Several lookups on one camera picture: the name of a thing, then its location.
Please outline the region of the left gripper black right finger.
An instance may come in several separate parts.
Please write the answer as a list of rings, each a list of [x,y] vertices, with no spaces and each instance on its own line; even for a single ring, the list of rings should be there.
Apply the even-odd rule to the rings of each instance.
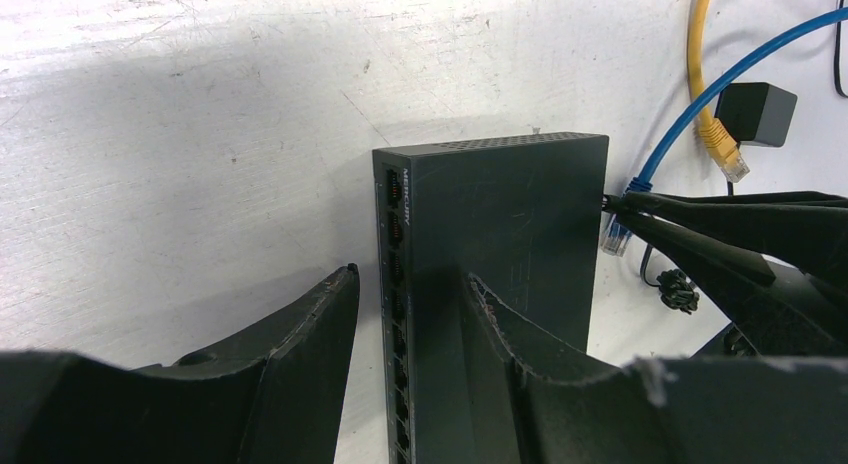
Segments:
[[[474,442],[485,463],[843,463],[847,363],[638,359],[571,347],[463,280]]]

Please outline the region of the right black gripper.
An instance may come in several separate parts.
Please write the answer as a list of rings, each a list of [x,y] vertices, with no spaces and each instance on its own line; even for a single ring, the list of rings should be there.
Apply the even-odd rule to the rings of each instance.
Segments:
[[[612,213],[695,281],[756,353],[847,355],[845,197],[630,192]]]

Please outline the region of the black power adapter with cord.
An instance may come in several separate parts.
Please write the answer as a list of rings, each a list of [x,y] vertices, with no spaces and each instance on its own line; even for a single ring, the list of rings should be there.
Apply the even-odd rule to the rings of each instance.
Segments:
[[[835,92],[843,99],[847,98],[847,58],[843,56],[843,52],[846,50],[847,30],[845,24],[839,21],[835,24],[832,71]]]

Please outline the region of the black network switch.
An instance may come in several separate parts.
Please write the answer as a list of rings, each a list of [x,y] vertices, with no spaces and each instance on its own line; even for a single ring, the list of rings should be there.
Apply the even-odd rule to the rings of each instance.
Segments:
[[[554,132],[373,151],[391,462],[478,461],[464,275],[586,349],[608,148]]]

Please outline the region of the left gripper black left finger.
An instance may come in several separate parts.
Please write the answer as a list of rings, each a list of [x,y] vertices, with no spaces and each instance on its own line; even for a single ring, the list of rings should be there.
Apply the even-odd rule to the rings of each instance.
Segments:
[[[358,319],[348,264],[176,363],[1,355],[5,463],[330,463]]]

